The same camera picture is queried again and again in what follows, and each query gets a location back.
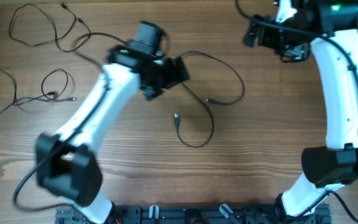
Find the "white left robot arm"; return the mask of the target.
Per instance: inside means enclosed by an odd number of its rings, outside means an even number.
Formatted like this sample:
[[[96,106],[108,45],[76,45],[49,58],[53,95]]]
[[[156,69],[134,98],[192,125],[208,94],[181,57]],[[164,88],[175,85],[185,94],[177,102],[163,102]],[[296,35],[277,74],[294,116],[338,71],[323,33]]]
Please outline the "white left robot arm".
[[[116,206],[101,191],[96,157],[127,103],[141,91],[152,100],[189,75],[181,57],[164,59],[149,45],[117,45],[95,86],[72,118],[54,135],[36,141],[37,183],[63,198],[87,222],[114,223]]]

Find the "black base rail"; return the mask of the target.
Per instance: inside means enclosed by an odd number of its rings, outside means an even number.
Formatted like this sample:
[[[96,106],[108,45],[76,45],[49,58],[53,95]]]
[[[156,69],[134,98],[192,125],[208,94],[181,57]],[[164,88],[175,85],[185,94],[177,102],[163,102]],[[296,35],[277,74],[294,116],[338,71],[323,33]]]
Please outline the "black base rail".
[[[312,214],[291,219],[281,214],[274,204],[246,205],[243,207],[150,207],[119,205],[113,207],[108,223],[309,223],[331,224],[331,211],[326,204],[319,205]]]

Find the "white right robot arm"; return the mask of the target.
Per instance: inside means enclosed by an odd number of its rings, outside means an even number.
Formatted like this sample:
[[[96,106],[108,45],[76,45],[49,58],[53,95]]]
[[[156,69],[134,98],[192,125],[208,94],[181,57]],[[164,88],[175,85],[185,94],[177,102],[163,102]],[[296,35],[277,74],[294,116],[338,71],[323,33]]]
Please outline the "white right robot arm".
[[[302,152],[303,172],[278,197],[282,220],[298,222],[358,179],[358,1],[277,1],[277,15],[249,16],[244,44],[274,49],[284,63],[312,55],[326,108],[326,144]]]

